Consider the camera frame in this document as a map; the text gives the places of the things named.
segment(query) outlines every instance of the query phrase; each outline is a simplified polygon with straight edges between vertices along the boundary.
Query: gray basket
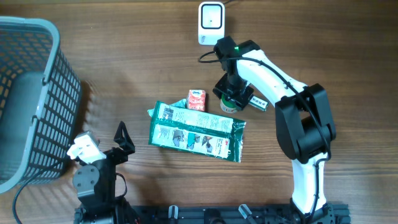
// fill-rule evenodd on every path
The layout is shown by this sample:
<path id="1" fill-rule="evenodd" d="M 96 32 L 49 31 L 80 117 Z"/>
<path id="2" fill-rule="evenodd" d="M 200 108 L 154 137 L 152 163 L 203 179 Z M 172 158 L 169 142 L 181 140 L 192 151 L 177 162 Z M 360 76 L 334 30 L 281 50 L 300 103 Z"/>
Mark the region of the gray basket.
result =
<path id="1" fill-rule="evenodd" d="M 81 86 L 43 19 L 0 16 L 0 194 L 64 158 Z M 32 181 L 47 183 L 61 163 Z"/>

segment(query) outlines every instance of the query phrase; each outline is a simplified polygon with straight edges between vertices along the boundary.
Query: wooden table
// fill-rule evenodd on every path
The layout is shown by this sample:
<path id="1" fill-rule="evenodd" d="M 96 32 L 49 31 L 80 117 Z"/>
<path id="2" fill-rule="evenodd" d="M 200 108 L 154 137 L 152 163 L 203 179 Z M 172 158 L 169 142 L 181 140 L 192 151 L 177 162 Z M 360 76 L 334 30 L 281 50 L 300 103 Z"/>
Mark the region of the wooden table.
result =
<path id="1" fill-rule="evenodd" d="M 199 64 L 199 2 L 0 6 L 0 14 L 55 23 L 61 48 L 85 91 L 78 129 L 93 130 L 108 150 L 123 120 L 136 153 L 118 166 L 133 205 L 288 203 L 292 165 L 275 137 L 274 109 L 234 114 L 247 121 L 242 163 L 149 146 L 147 110 L 189 89 L 209 94 L 223 75 Z M 241 1 L 226 7 L 226 33 L 254 40 L 283 71 L 328 92 L 336 124 L 325 195 L 349 204 L 353 223 L 397 223 L 398 3 L 395 1 Z M 27 187 L 17 210 L 24 223 L 71 223 L 79 206 L 72 177 Z M 123 191 L 122 181 L 117 182 Z M 17 188 L 0 195 L 0 223 L 14 223 Z"/>

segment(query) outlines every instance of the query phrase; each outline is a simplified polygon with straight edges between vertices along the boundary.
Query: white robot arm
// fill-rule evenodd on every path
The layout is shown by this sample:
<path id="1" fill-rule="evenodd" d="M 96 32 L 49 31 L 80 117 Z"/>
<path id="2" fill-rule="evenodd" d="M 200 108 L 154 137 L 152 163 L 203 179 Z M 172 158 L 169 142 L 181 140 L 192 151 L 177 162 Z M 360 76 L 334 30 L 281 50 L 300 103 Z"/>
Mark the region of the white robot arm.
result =
<path id="1" fill-rule="evenodd" d="M 262 50 L 252 50 L 243 57 L 253 58 L 256 60 L 263 61 L 264 63 L 277 70 L 290 84 L 298 91 L 304 91 L 304 87 L 307 86 L 302 82 L 294 80 L 292 77 L 284 73 L 280 68 L 274 65 L 264 54 Z M 286 84 L 272 71 L 264 66 L 260 66 L 258 63 L 249 60 L 237 60 L 236 66 L 238 68 L 238 74 L 243 79 L 252 85 L 254 85 L 268 100 L 275 106 L 285 96 L 294 96 L 295 93 L 287 88 Z M 319 153 L 318 155 L 311 158 L 306 164 L 302 164 L 297 159 L 292 160 L 293 165 L 293 178 L 294 178 L 294 191 L 293 191 L 293 203 L 296 204 L 297 208 L 303 213 L 310 213 L 314 195 L 315 195 L 315 167 L 314 164 L 318 159 L 326 158 L 326 154 Z M 316 210 L 322 208 L 322 205 L 326 203 L 326 198 L 323 194 L 323 165 L 319 167 L 319 199 Z"/>
<path id="2" fill-rule="evenodd" d="M 319 84 L 307 86 L 288 76 L 251 40 L 236 45 L 225 37 L 215 45 L 214 53 L 218 60 L 207 62 L 219 61 L 227 72 L 213 89 L 219 98 L 243 110 L 253 97 L 253 85 L 275 107 L 277 139 L 292 160 L 292 209 L 300 223 L 315 222 L 326 204 L 323 167 L 336 137 L 326 91 Z M 301 119 L 302 110 L 309 110 L 312 117 Z"/>

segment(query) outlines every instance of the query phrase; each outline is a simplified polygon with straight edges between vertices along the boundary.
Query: black cable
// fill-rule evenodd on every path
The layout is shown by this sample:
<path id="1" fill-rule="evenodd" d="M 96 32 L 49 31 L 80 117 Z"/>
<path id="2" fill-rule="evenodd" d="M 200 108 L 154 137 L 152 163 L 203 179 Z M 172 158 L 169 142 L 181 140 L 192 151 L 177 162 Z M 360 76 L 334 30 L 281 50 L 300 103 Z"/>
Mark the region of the black cable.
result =
<path id="1" fill-rule="evenodd" d="M 12 214 L 14 215 L 15 221 L 16 221 L 18 224 L 22 224 L 22 222 L 21 222 L 21 220 L 19 219 L 18 214 L 17 214 L 17 208 L 16 208 L 16 207 L 17 207 L 17 199 L 18 199 L 18 196 L 19 196 L 19 194 L 21 193 L 21 191 L 24 189 L 24 187 L 26 187 L 26 185 L 28 185 L 29 182 L 31 182 L 32 180 L 34 180 L 36 177 L 42 175 L 44 172 L 47 172 L 47 171 L 53 169 L 54 167 L 58 166 L 58 165 L 61 164 L 61 163 L 66 162 L 67 160 L 69 160 L 69 156 L 66 156 L 65 158 L 59 160 L 58 162 L 52 164 L 51 166 L 49 166 L 49 167 L 47 167 L 47 168 L 45 168 L 45 169 L 40 170 L 38 173 L 36 173 L 35 175 L 33 175 L 32 177 L 30 177 L 29 179 L 27 179 L 27 180 L 25 181 L 24 184 L 22 184 L 22 186 L 19 188 L 19 190 L 18 190 L 17 193 L 15 194 L 14 200 L 12 201 Z"/>
<path id="2" fill-rule="evenodd" d="M 233 2 L 233 1 L 235 1 L 235 0 L 228 0 L 228 1 L 224 2 L 223 4 L 226 5 L 226 4 L 228 4 L 230 2 Z"/>
<path id="3" fill-rule="evenodd" d="M 323 144 L 326 148 L 326 151 L 328 153 L 327 158 L 323 158 L 323 159 L 319 159 L 316 161 L 314 167 L 315 167 L 315 199 L 313 202 L 313 206 L 312 206 L 312 210 L 310 213 L 310 216 L 308 218 L 308 223 L 310 223 L 312 221 L 313 215 L 315 213 L 315 209 L 317 207 L 317 203 L 318 203 L 318 198 L 319 198 L 319 163 L 321 162 L 325 162 L 325 161 L 329 161 L 331 159 L 331 152 L 330 152 L 330 146 L 328 141 L 326 140 L 326 137 L 322 131 L 322 128 L 318 122 L 318 120 L 316 119 L 314 113 L 312 112 L 310 106 L 308 105 L 307 101 L 305 101 L 303 99 L 303 97 L 300 95 L 300 93 L 290 84 L 290 82 L 288 82 L 278 71 L 276 71 L 274 68 L 272 68 L 270 65 L 264 63 L 263 61 L 260 60 L 256 60 L 254 58 L 248 58 L 248 57 L 233 57 L 233 58 L 225 58 L 225 59 L 218 59 L 218 60 L 207 60 L 207 61 L 203 61 L 202 58 L 206 57 L 209 54 L 214 53 L 214 51 L 211 52 L 207 52 L 205 54 L 203 54 L 202 56 L 199 57 L 198 62 L 200 63 L 215 63 L 215 62 L 225 62 L 228 60 L 248 60 L 248 61 L 252 61 L 252 62 L 256 62 L 266 68 L 268 68 L 270 71 L 272 71 L 276 76 L 278 76 L 285 84 L 288 88 L 290 88 L 296 95 L 296 97 L 298 98 L 298 100 L 303 104 L 304 108 L 306 111 L 308 111 L 308 113 L 310 114 L 311 118 L 313 119 L 313 122 L 315 123 L 315 126 L 318 128 L 319 134 L 321 135 L 321 138 L 323 140 Z"/>
<path id="4" fill-rule="evenodd" d="M 120 173 L 116 173 L 116 175 L 120 176 L 124 181 L 124 193 L 115 198 L 116 200 L 119 200 L 119 199 L 122 199 L 127 194 L 127 183 L 126 183 L 126 180 L 123 175 L 121 175 Z"/>

